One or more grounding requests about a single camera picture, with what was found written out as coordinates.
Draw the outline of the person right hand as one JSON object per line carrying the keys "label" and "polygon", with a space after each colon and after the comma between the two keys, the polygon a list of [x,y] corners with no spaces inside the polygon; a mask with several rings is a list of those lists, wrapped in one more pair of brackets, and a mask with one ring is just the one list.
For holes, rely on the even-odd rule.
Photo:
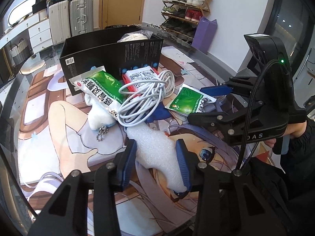
{"label": "person right hand", "polygon": [[[304,134],[306,127],[307,127],[307,121],[303,123],[297,123],[297,124],[288,124],[283,136],[289,135],[290,137],[293,137],[293,138],[300,137],[301,135]],[[268,147],[273,148],[276,141],[277,140],[275,138],[272,138],[270,140],[264,140],[264,143]]]}

